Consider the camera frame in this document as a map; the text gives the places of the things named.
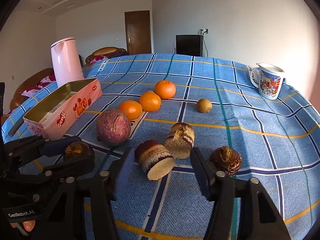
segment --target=silver screw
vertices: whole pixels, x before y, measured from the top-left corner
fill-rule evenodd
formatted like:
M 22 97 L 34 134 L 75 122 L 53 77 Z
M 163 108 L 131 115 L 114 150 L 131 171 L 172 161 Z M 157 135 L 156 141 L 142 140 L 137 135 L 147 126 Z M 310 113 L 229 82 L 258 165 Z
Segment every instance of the silver screw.
M 259 180 L 255 177 L 251 178 L 250 181 L 253 183 L 253 184 L 258 184 L 259 183 Z
M 66 179 L 66 182 L 67 183 L 72 183 L 72 182 L 74 182 L 75 181 L 75 178 L 74 177 L 67 177 L 67 179 Z
M 101 171 L 99 174 L 101 177 L 106 177 L 109 175 L 109 171 Z
M 223 171 L 217 171 L 217 172 L 216 172 L 216 175 L 217 175 L 218 177 L 220 177 L 220 178 L 223 178 L 223 177 L 226 176 L 226 174 L 225 174 Z
M 216 181 L 215 178 L 210 179 L 210 186 L 212 186 L 215 183 L 215 181 Z
M 37 202 L 37 201 L 39 201 L 40 196 L 39 196 L 38 194 L 34 194 L 34 195 L 32 196 L 32 199 L 33 199 L 34 202 Z
M 49 177 L 49 176 L 52 175 L 52 171 L 46 171 L 44 174 L 45 174 L 47 177 Z

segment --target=pink pitcher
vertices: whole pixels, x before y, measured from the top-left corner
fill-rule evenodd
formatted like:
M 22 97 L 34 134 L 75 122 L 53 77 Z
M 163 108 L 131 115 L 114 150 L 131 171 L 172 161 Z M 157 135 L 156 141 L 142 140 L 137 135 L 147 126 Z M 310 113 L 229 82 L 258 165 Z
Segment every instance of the pink pitcher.
M 51 57 L 58 87 L 84 79 L 75 38 L 65 38 L 52 44 Z

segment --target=blue plaid tablecloth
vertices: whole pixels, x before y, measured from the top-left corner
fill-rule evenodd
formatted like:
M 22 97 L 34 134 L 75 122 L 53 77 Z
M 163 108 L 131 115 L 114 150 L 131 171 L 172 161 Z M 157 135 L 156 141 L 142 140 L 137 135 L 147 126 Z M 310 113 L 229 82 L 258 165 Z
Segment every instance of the blue plaid tablecloth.
M 126 146 L 136 148 L 154 138 L 164 142 L 170 127 L 186 122 L 195 129 L 195 147 L 205 158 L 217 147 L 229 145 L 243 157 L 237 178 L 257 177 L 278 208 L 294 240 L 301 240 L 320 214 L 320 116 L 293 87 L 282 85 L 277 100 L 262 98 L 252 86 L 252 68 L 237 62 L 176 54 L 144 54 L 99 61 L 84 69 L 85 77 L 98 78 L 103 95 L 81 115 L 67 135 L 78 135 L 95 150 L 92 176 L 107 169 Z M 135 120 L 130 139 L 107 148 L 97 141 L 95 120 L 107 108 L 124 100 L 138 101 L 167 79 L 177 86 L 174 98 L 162 100 L 160 110 L 143 113 Z M 30 106 L 57 88 L 52 83 L 18 107 L 4 123 L 4 141 L 30 136 L 26 125 L 10 137 L 9 129 Z M 209 99 L 209 113 L 196 111 L 196 102 Z M 38 173 L 61 158 L 41 157 L 22 169 Z M 90 201 L 85 200 L 86 231 L 94 239 Z M 213 203 L 201 195 L 190 159 L 176 166 L 159 181 L 148 181 L 137 164 L 122 196 L 112 203 L 121 239 L 202 239 Z M 240 201 L 234 206 L 239 219 Z M 235 239 L 237 224 L 232 226 Z

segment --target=black television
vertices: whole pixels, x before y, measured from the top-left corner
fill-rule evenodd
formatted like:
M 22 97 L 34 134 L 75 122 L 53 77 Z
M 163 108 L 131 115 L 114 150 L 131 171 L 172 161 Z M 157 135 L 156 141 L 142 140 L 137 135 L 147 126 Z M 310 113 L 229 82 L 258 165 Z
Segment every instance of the black television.
M 176 53 L 202 57 L 202 35 L 176 35 Z

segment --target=mandarin orange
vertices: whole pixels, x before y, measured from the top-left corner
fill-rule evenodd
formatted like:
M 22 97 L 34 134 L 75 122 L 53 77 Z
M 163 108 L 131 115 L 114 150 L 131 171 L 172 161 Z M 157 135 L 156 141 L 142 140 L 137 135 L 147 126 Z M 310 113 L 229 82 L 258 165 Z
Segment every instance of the mandarin orange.
M 140 96 L 139 103 L 142 105 L 143 111 L 154 112 L 159 110 L 161 98 L 156 93 L 148 91 Z
M 123 101 L 119 105 L 119 109 L 124 111 L 124 113 L 128 116 L 129 121 L 136 119 L 142 113 L 142 106 L 133 100 Z
M 155 93 L 160 96 L 161 99 L 173 98 L 176 94 L 176 86 L 169 80 L 160 80 L 155 85 Z

